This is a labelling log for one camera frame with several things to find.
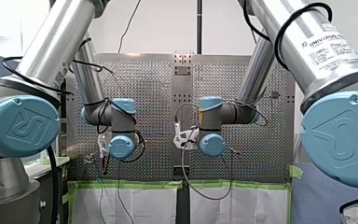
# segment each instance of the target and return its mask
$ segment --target black pole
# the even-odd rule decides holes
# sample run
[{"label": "black pole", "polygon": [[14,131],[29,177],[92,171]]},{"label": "black pole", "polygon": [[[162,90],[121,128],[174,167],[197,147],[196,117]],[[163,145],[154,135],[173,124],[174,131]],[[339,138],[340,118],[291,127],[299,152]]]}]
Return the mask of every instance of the black pole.
[{"label": "black pole", "polygon": [[202,54],[202,0],[197,0],[197,54]]},{"label": "black pole", "polygon": [[49,1],[50,1],[50,8],[52,8],[56,0],[49,0]]}]

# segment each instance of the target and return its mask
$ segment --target universal robots logo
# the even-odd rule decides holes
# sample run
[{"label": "universal robots logo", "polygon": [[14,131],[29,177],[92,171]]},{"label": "universal robots logo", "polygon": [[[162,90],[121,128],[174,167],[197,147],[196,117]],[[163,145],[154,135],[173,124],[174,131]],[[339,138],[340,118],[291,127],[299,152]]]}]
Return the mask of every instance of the universal robots logo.
[{"label": "universal robots logo", "polygon": [[14,119],[7,132],[7,137],[24,143],[39,145],[49,124],[49,118],[24,108]]}]

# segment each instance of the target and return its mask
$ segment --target white wall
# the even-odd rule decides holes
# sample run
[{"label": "white wall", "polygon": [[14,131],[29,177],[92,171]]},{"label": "white wall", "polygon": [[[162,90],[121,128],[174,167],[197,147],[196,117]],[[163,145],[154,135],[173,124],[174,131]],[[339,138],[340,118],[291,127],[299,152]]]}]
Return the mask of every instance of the white wall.
[{"label": "white wall", "polygon": [[[90,29],[97,52],[117,52],[137,0],[115,0]],[[121,52],[197,51],[196,0],[143,0]],[[204,0],[203,53],[250,55],[254,40],[237,0]]]},{"label": "white wall", "polygon": [[0,56],[23,55],[48,9],[48,0],[0,0]]}]

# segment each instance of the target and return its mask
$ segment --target perforated metal panel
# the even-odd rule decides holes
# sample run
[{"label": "perforated metal panel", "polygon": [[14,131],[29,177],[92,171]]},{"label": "perforated metal panel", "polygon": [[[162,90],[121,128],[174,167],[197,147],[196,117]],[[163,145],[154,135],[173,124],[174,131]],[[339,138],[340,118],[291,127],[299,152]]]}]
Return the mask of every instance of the perforated metal panel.
[{"label": "perforated metal panel", "polygon": [[[236,57],[195,56],[193,58],[194,103],[208,95],[220,95],[225,100],[237,97],[247,69],[245,60]],[[238,150],[242,158],[234,157],[233,177],[241,180],[283,182],[288,177],[293,150],[294,81],[280,66],[273,71],[264,97],[257,104],[267,118],[268,126],[224,125],[222,135],[227,147]],[[279,93],[278,99],[271,94]],[[230,164],[230,153],[224,155]],[[195,179],[229,178],[220,158],[212,159],[199,151],[190,154],[190,175]]]},{"label": "perforated metal panel", "polygon": [[[171,180],[172,153],[172,55],[96,55],[97,63],[111,69],[115,74],[101,72],[105,97],[130,97],[136,102],[137,129],[146,139],[146,152],[137,162],[122,163],[122,177],[135,180]],[[76,91],[75,138],[70,174],[72,179],[89,179],[101,175],[102,165],[98,158],[98,134],[96,127],[85,124],[80,115],[83,107],[81,96]],[[95,153],[93,164],[84,162],[85,156]],[[117,177],[117,161],[110,160],[106,177]]]},{"label": "perforated metal panel", "polygon": [[[147,150],[142,159],[136,163],[123,164],[122,177],[134,180],[172,180],[173,166],[180,160],[180,151],[172,147],[172,112],[175,109],[172,107],[178,105],[180,98],[177,93],[188,94],[187,100],[191,94],[196,104],[200,97],[207,95],[235,99],[250,57],[193,56],[191,64],[186,64],[193,77],[188,81],[188,77],[184,76],[184,81],[180,83],[177,82],[179,77],[174,74],[178,62],[174,61],[173,55],[99,54],[96,60],[115,72],[113,77],[109,73],[101,73],[105,96],[135,99],[137,129],[142,131],[147,141]],[[223,136],[228,146],[240,150],[243,155],[242,159],[235,158],[233,169],[236,179],[283,182],[289,176],[286,167],[291,163],[293,148],[294,81],[284,70],[277,68],[269,83],[266,95],[259,103],[260,110],[268,118],[268,127],[223,127]],[[68,78],[68,84],[74,86],[76,91],[73,79]],[[272,91],[278,92],[280,97],[271,99]],[[72,117],[68,124],[67,143],[68,153],[73,160],[70,178],[100,177],[102,165],[98,158],[96,127],[84,124],[81,120],[79,115],[83,105],[78,91],[73,100],[69,97],[68,101],[68,117]],[[193,110],[193,114],[195,118],[197,110]],[[89,161],[92,153],[95,154],[94,162],[86,163],[85,160]],[[225,158],[230,162],[229,154]],[[206,158],[195,151],[191,152],[189,161],[191,178],[228,178],[227,170],[219,159]],[[115,160],[110,161],[108,177],[117,178]]]}]

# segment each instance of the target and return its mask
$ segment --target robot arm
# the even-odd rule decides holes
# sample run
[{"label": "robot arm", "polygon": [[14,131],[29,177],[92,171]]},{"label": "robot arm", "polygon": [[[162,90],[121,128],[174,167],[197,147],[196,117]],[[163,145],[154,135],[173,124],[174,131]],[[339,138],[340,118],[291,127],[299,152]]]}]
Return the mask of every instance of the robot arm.
[{"label": "robot arm", "polygon": [[[52,90],[60,88],[75,55],[79,61],[93,61],[90,43],[79,46],[107,3],[57,1],[16,69],[32,82],[15,75],[0,78],[0,157],[31,156],[55,140],[61,126],[60,102]],[[95,71],[79,64],[74,68],[85,103],[83,117],[92,125],[115,123],[111,154],[121,160],[129,157],[136,147],[135,102],[114,99],[107,104]]]},{"label": "robot arm", "polygon": [[[259,38],[237,100],[256,103],[276,56],[305,94],[302,143],[310,159],[325,174],[358,188],[358,91],[343,90],[358,82],[358,54],[317,7],[331,9],[307,0],[241,2],[260,20],[269,40]],[[213,157],[226,148],[222,124],[257,120],[254,110],[216,96],[200,99],[199,117],[196,144]]]},{"label": "robot arm", "polygon": [[237,96],[238,103],[247,106],[223,102],[218,96],[202,97],[200,128],[194,132],[180,132],[180,123],[176,122],[173,140],[176,146],[181,149],[186,146],[188,150],[199,148],[207,156],[220,156],[226,149],[220,132],[222,124],[251,124],[258,121],[259,114],[254,106],[263,96],[274,59],[273,45],[260,38]]}]

